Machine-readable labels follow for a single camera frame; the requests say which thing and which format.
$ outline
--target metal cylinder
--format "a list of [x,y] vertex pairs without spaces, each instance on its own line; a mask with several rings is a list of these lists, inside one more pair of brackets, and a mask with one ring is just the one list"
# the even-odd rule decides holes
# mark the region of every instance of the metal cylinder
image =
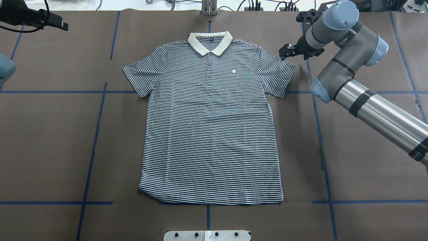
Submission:
[[356,80],[339,89],[335,101],[424,164],[428,172],[427,124]]

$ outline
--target cable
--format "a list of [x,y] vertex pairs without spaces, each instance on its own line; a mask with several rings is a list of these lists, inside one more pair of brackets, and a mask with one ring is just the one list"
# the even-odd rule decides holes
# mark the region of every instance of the cable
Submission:
[[2,28],[2,29],[4,29],[4,30],[9,30],[9,31],[12,31],[12,32],[15,32],[15,33],[34,33],[34,32],[36,32],[36,31],[41,30],[44,26],[47,26],[47,24],[46,24],[46,23],[48,22],[49,17],[50,17],[50,15],[51,15],[51,12],[49,11],[49,6],[48,6],[48,0],[45,0],[45,5],[46,5],[46,11],[47,11],[48,13],[47,13],[47,15],[46,15],[45,21],[44,21],[44,22],[43,22],[43,24],[42,24],[41,26],[39,26],[38,28],[33,29],[33,30],[26,30],[26,31],[22,31],[22,30],[15,30],[15,29],[8,28],[8,27],[3,27],[3,26],[0,26],[0,28]]
[[[287,8],[287,3],[284,1],[276,1],[276,0],[266,0],[266,1],[275,2],[275,3],[285,3],[285,7]],[[290,1],[291,6],[289,6],[289,7],[294,6],[294,11],[296,11],[296,9],[297,9],[296,3],[298,3],[299,1],[300,0],[297,0],[295,3],[293,1]]]
[[278,9],[279,5],[280,5],[280,4],[282,4],[282,3],[285,3],[285,7],[287,7],[287,3],[286,3],[286,2],[284,2],[284,1],[279,2],[279,4],[276,6],[276,8],[275,8],[275,11],[274,11],[274,12],[276,12],[276,10]]
[[103,3],[103,0],[101,0],[101,2],[100,2],[100,5],[98,6],[98,8],[97,8],[97,10],[96,11],[98,11],[98,9],[100,9],[101,8],[101,4]]
[[221,7],[219,7],[218,9],[221,9],[221,8],[228,8],[228,9],[230,9],[230,10],[232,10],[231,8],[229,8],[228,6],[221,6]]
[[288,4],[285,4],[285,8],[283,9],[283,12],[288,12],[288,10],[290,9],[291,6],[291,1]]
[[239,4],[239,7],[238,7],[238,10],[237,10],[237,11],[239,11],[240,7],[242,6],[242,4],[243,4],[245,1],[246,1],[246,0],[243,0],[243,1]]
[[284,9],[284,11],[287,11],[287,12],[296,11],[296,4],[290,0],[290,3],[288,4],[287,8]]

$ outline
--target metal bracket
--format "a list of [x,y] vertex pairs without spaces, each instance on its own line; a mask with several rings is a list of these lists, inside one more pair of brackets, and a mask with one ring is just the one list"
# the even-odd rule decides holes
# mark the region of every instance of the metal bracket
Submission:
[[296,21],[303,23],[303,30],[306,33],[309,27],[311,27],[321,17],[321,15],[322,12],[311,9],[306,12],[300,12],[296,17]]
[[217,0],[202,0],[202,15],[217,15]]
[[251,241],[245,230],[168,231],[163,241]]

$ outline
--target gray robot arm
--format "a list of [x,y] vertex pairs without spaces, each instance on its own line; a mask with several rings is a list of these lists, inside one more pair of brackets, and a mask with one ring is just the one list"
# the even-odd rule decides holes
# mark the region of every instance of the gray robot arm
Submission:
[[16,64],[0,53],[0,84],[9,79],[16,70]]
[[336,101],[394,144],[428,172],[428,125],[418,120],[379,94],[357,82],[355,72],[362,65],[372,66],[388,51],[388,44],[360,21],[355,4],[340,0],[318,19],[294,46],[286,45],[287,56],[303,54],[305,59],[334,42],[340,47],[309,90],[323,102]]

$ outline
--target robotic arm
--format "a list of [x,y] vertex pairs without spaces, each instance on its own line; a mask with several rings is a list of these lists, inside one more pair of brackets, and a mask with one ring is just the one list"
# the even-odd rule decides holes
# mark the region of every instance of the robotic arm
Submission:
[[[51,13],[46,0],[45,3],[47,10],[40,9],[36,11],[29,9],[24,0],[0,0],[1,22],[11,25],[27,25],[36,27],[36,29],[20,31],[4,26],[0,26],[0,28],[18,33],[32,33],[43,29],[45,26],[52,26],[68,31],[68,24],[62,21],[62,17]],[[15,63],[0,53],[0,84],[9,79],[15,70]]]
[[428,172],[428,125],[354,79],[362,65],[372,66],[388,51],[388,44],[359,20],[355,4],[340,0],[300,37],[297,44],[279,51],[282,59],[299,54],[306,60],[322,53],[333,41],[339,48],[309,90],[328,103],[336,101],[380,134],[388,138]]

